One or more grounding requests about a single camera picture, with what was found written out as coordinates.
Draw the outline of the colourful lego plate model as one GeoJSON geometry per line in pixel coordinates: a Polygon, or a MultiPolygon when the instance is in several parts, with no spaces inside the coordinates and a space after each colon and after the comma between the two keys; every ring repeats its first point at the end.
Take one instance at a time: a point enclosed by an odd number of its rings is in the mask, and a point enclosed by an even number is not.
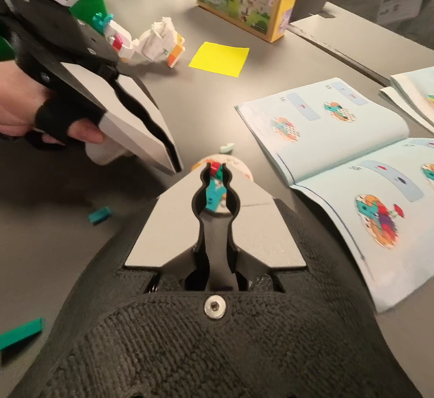
{"type": "Polygon", "coordinates": [[[230,211],[226,207],[226,188],[223,184],[221,165],[231,165],[246,178],[253,181],[252,173],[240,159],[225,154],[213,154],[202,158],[191,167],[191,172],[204,163],[210,163],[211,165],[210,184],[206,190],[207,205],[205,209],[214,214],[229,214],[230,211]]]}

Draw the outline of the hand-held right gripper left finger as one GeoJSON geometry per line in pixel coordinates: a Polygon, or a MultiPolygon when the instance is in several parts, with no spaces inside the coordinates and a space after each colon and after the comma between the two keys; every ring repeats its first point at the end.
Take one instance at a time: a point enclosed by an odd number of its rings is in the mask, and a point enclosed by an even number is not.
{"type": "Polygon", "coordinates": [[[193,210],[194,195],[205,186],[205,163],[158,197],[125,261],[126,268],[196,268],[194,248],[200,222],[193,210]]]}

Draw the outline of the person's left hand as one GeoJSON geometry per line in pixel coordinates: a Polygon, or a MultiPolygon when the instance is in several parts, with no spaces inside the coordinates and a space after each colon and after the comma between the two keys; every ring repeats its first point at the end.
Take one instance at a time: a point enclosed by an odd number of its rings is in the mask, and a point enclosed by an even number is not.
{"type": "MultiPolygon", "coordinates": [[[[19,138],[33,130],[37,110],[50,96],[50,90],[26,75],[15,61],[1,62],[1,134],[19,138]]],[[[103,132],[88,119],[79,119],[72,123],[67,134],[70,138],[84,143],[99,144],[105,139],[103,132]]]]}

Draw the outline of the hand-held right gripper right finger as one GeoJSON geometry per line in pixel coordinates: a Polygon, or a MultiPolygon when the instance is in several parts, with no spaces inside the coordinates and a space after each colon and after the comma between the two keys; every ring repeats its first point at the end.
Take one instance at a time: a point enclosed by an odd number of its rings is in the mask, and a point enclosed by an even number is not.
{"type": "Polygon", "coordinates": [[[233,270],[296,270],[307,266],[274,197],[225,165],[228,262],[233,270]]]}

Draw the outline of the closed instruction booklet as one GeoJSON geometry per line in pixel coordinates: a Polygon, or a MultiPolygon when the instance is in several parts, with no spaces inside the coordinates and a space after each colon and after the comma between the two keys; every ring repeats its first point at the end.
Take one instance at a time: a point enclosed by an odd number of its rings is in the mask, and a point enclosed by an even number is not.
{"type": "Polygon", "coordinates": [[[426,118],[421,116],[421,114],[413,109],[405,100],[404,98],[399,94],[398,91],[396,91],[394,88],[388,86],[385,88],[380,89],[379,95],[387,102],[394,105],[396,108],[399,108],[401,111],[405,112],[410,118],[415,120],[419,125],[424,127],[426,130],[428,130],[430,133],[434,133],[434,127],[431,123],[429,123],[426,118]]]}

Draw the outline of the open lego instruction booklet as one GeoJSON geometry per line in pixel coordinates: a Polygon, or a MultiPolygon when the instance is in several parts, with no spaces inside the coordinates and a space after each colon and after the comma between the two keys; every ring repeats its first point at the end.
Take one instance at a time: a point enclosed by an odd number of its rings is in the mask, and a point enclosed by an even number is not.
{"type": "Polygon", "coordinates": [[[287,185],[328,215],[377,313],[434,273],[433,139],[335,77],[236,110],[287,185]]]}

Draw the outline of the green plastic bin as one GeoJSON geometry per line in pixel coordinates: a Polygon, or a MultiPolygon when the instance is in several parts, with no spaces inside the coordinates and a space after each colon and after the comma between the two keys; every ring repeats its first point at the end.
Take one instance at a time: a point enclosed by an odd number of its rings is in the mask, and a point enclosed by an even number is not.
{"type": "MultiPolygon", "coordinates": [[[[93,26],[93,17],[97,13],[107,15],[104,0],[78,0],[69,8],[71,14],[81,21],[93,26]]],[[[0,37],[0,61],[14,60],[15,52],[12,46],[1,36],[0,37]]]]}

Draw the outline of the yellow sticky note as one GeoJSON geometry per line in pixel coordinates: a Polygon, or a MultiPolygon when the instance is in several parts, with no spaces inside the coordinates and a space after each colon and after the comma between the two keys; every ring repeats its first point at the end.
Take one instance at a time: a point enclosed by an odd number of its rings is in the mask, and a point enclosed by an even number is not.
{"type": "Polygon", "coordinates": [[[189,63],[190,68],[238,78],[249,48],[204,42],[189,63]]]}

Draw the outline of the white lego unicorn model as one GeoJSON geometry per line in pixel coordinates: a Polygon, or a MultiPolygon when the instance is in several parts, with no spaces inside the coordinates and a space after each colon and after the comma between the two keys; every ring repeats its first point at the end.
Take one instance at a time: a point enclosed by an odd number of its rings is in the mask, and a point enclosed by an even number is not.
{"type": "Polygon", "coordinates": [[[95,14],[92,26],[104,35],[122,61],[132,65],[165,59],[167,65],[174,68],[185,52],[185,39],[176,31],[170,17],[162,17],[161,21],[154,22],[150,29],[135,39],[113,20],[111,14],[95,14]]]}

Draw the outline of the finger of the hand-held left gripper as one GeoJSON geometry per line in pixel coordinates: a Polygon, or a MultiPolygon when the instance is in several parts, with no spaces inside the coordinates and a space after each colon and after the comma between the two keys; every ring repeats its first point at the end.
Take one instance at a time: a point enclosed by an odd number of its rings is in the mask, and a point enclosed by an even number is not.
{"type": "Polygon", "coordinates": [[[139,131],[128,122],[130,115],[116,96],[117,78],[110,84],[101,76],[78,64],[62,63],[62,66],[84,86],[92,96],[91,102],[98,104],[104,111],[98,127],[106,139],[96,146],[95,151],[91,151],[91,148],[88,147],[86,150],[88,156],[98,164],[106,164],[129,151],[154,166],[148,160],[149,156],[140,141],[139,131]]]}
{"type": "Polygon", "coordinates": [[[146,88],[132,77],[120,74],[116,79],[116,96],[130,115],[128,122],[139,131],[149,162],[164,172],[181,172],[183,165],[173,137],[146,88]]]}

